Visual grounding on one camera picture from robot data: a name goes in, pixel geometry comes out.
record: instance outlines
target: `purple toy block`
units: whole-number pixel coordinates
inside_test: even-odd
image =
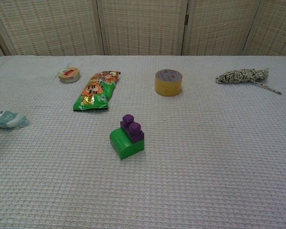
[[[134,121],[134,117],[131,114],[124,115],[120,125],[132,143],[144,139],[144,132],[141,130],[141,125]]]

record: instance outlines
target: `woven screen panel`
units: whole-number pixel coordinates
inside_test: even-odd
[[[238,55],[257,11],[257,0],[195,0],[185,55]]]
[[[182,0],[102,0],[108,54],[180,55],[182,7]]]
[[[286,0],[265,1],[246,55],[286,55]]]
[[[100,54],[92,0],[0,0],[0,19],[19,55]]]

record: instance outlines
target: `green toy block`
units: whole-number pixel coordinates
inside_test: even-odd
[[[121,128],[110,133],[110,143],[121,160],[144,150],[144,139],[132,143]]]

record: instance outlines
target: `green snack package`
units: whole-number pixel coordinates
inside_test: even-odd
[[[107,109],[120,74],[117,71],[96,73],[76,100],[73,110]]]
[[[10,111],[0,111],[0,128],[21,128],[29,126],[26,116]]]

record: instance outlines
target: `yellow tape roll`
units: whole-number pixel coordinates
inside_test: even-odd
[[[172,69],[163,69],[156,73],[155,91],[162,96],[175,96],[181,90],[182,75]]]

